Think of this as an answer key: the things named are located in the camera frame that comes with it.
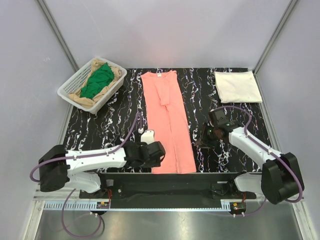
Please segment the salmon pink t shirt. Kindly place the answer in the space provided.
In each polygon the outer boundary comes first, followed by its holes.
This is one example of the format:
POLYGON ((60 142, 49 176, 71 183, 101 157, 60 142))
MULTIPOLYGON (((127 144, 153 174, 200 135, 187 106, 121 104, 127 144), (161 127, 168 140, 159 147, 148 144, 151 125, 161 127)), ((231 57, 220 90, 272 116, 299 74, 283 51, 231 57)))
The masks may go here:
POLYGON ((154 174, 196 172, 188 120, 175 70, 141 75, 148 129, 161 142, 165 157, 154 174))

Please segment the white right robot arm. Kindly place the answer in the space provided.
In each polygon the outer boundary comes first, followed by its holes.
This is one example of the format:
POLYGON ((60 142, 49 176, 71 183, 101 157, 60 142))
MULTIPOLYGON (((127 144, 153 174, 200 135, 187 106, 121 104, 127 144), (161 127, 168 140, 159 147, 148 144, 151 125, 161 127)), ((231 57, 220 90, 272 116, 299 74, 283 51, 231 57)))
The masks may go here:
POLYGON ((255 193, 264 195, 274 205, 302 200, 305 185, 297 157, 275 150, 251 134, 251 117, 242 124, 230 120, 224 110, 222 106, 208 113, 209 120, 203 124, 195 146, 214 149, 223 141, 241 150, 261 169, 261 173, 238 173, 227 183, 228 195, 236 199, 246 192, 255 193))

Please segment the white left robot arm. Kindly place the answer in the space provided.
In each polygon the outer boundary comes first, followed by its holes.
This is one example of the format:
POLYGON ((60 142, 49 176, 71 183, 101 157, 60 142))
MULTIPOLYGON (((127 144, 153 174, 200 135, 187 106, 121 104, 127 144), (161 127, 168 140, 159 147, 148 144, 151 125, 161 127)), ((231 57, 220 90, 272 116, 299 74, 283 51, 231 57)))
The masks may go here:
POLYGON ((165 155, 165 148, 159 141, 129 141, 88 151, 63 150, 61 145, 56 145, 39 160, 40 191, 48 193, 68 187, 103 198, 108 193, 108 186, 93 173, 94 170, 160 167, 165 155))

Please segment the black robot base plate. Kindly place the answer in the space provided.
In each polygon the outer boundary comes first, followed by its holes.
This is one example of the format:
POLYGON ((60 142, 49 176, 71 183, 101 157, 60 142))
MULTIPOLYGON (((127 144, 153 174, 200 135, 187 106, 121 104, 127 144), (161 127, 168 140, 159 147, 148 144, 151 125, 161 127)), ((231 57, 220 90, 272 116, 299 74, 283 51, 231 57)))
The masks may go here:
POLYGON ((236 173, 103 173, 102 188, 95 193, 81 190, 81 199, 110 200, 112 210, 211 210, 222 200, 255 200, 252 192, 226 191, 236 173))

